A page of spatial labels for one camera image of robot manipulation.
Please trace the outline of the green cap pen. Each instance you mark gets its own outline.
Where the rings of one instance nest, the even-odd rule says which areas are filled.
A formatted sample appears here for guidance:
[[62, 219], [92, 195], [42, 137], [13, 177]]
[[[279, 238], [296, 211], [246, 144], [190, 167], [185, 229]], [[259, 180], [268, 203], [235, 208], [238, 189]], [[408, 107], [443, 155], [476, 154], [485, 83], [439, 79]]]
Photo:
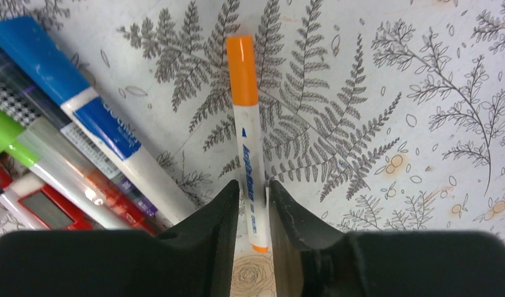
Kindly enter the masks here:
[[93, 165], [41, 118], [28, 128], [0, 110], [0, 153], [7, 153], [108, 230], [131, 224], [111, 210], [108, 193], [87, 177]]

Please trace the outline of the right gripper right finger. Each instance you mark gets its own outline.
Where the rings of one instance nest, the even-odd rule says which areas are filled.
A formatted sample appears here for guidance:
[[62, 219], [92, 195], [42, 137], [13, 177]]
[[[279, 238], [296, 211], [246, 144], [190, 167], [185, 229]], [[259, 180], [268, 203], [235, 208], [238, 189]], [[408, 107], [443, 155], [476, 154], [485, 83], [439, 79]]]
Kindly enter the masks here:
[[278, 296], [505, 296], [505, 244], [481, 231], [343, 233], [269, 184]]

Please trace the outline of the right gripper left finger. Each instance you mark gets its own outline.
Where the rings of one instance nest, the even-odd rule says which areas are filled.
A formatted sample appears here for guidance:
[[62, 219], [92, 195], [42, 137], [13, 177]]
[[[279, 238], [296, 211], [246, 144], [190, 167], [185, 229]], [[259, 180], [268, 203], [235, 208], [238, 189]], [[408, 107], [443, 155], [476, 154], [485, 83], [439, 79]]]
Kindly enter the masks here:
[[0, 296], [228, 296], [240, 187], [165, 232], [16, 231], [0, 237]]

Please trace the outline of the orange cap white marker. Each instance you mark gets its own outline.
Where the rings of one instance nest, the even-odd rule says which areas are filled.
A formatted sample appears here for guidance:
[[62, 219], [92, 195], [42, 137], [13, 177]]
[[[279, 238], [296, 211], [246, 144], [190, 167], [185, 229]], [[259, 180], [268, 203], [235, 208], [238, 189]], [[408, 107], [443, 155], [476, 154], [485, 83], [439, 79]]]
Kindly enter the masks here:
[[248, 238], [265, 253], [270, 227], [253, 36], [227, 38], [227, 54]]

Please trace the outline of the houndstooth pattern pen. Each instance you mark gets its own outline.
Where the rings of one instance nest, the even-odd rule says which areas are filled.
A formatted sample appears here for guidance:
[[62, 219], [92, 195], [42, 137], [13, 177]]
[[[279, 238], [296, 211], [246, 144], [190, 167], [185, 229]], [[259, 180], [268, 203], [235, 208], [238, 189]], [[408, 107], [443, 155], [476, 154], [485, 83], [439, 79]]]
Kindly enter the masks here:
[[60, 107], [0, 49], [0, 80], [11, 88], [29, 108], [40, 113], [63, 136], [90, 160], [137, 208], [153, 217], [158, 209], [119, 168], [98, 148]]

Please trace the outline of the blue cap white marker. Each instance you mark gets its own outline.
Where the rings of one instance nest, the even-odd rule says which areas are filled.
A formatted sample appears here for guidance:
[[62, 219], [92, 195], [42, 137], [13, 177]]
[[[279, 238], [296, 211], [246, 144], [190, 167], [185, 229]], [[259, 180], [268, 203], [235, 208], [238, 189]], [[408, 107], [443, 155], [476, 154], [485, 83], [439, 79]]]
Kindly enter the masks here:
[[170, 223], [176, 225], [196, 211], [188, 195], [32, 17], [0, 21], [0, 48]]

